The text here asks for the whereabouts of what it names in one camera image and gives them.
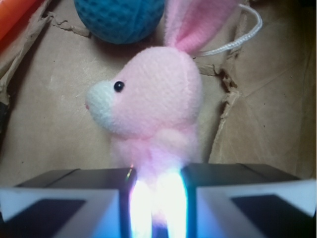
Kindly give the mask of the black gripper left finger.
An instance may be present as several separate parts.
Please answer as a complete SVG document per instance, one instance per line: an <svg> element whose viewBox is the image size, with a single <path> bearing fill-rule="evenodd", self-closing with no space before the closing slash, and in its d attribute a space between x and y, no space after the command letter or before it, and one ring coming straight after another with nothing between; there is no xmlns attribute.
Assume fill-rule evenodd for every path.
<svg viewBox="0 0 317 238"><path fill-rule="evenodd" d="M132 168L53 170L0 189L3 238L128 238Z"/></svg>

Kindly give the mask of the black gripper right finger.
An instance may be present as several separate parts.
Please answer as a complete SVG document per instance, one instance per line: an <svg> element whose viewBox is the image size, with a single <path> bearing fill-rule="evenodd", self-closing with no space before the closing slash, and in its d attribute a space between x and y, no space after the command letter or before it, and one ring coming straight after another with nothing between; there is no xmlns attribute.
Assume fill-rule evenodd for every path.
<svg viewBox="0 0 317 238"><path fill-rule="evenodd" d="M190 238L314 238L317 182L264 164L182 170Z"/></svg>

